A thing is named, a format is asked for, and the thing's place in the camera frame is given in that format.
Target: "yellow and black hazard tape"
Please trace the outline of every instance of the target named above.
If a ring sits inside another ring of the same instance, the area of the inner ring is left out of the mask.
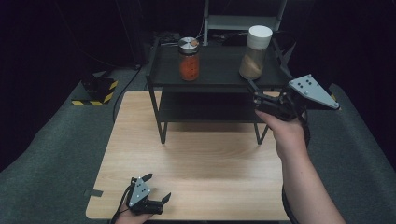
[[[106,105],[113,97],[114,90],[117,87],[118,81],[114,81],[108,88],[108,92],[104,95],[103,100],[72,100],[72,105]]]

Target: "light wood tabletop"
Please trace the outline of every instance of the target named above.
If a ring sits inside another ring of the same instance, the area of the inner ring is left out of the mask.
[[[148,198],[172,196],[151,219],[288,220],[275,145],[270,130],[258,145],[253,124],[238,123],[169,123],[161,144],[149,93],[128,91],[94,185],[103,194],[86,215],[111,219],[131,178],[153,174]]]

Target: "white cap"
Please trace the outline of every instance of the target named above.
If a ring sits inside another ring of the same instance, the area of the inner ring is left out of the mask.
[[[247,45],[252,49],[266,49],[272,33],[272,30],[266,26],[252,26],[248,29]]]

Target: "gray floor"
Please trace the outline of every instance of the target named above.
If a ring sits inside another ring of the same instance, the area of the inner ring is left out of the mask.
[[[145,68],[115,70],[108,105],[74,106],[72,93],[34,141],[0,174],[0,223],[106,223],[85,216],[117,114],[118,96],[145,89]],[[345,93],[332,91],[343,110],[310,112],[311,158],[348,223],[394,223],[396,175]]]

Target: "silver jar lid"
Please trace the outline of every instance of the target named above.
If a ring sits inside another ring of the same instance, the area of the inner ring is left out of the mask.
[[[199,49],[199,41],[194,37],[183,37],[178,41],[178,51],[183,54],[194,54]]]

